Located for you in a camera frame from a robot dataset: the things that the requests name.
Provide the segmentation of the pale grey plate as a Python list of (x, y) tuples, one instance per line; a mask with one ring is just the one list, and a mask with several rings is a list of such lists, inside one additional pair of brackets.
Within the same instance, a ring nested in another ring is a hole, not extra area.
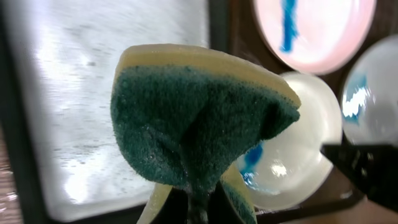
[(372, 45), (350, 70), (341, 112), (352, 144), (397, 145), (397, 36)]

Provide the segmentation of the white plate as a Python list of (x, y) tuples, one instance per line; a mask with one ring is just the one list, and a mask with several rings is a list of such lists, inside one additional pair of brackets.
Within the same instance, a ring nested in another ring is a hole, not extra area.
[(322, 79), (299, 72), (282, 78), (302, 102), (299, 120), (235, 162), (253, 204), (264, 210), (291, 208), (314, 194), (333, 168), (322, 145), (343, 137), (338, 100)]
[(259, 30), (273, 54), (290, 68), (325, 75), (362, 46), (376, 0), (254, 0)]

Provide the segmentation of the green and yellow sponge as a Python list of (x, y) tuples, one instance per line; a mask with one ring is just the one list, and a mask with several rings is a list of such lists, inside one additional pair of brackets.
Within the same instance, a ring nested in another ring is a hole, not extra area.
[(298, 121), (300, 105), (282, 77), (224, 52), (175, 44), (126, 49), (110, 112), (124, 159), (155, 183), (139, 222), (150, 223), (178, 189), (188, 197), (187, 223), (208, 223), (220, 181), (243, 223), (256, 223), (234, 162)]

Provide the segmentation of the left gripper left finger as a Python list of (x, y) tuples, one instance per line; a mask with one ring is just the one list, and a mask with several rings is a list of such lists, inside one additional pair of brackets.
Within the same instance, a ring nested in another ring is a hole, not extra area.
[(172, 189), (150, 224), (186, 224), (188, 197), (183, 190)]

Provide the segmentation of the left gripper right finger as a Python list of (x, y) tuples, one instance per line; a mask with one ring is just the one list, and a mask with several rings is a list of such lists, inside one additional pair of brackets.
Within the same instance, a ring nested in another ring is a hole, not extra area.
[(243, 224), (220, 181), (210, 194), (207, 214), (209, 224)]

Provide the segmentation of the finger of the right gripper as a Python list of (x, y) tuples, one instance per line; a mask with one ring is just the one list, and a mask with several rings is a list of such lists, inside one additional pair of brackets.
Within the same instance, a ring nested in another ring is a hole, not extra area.
[(397, 211), (396, 146), (326, 144), (320, 152), (369, 200)]

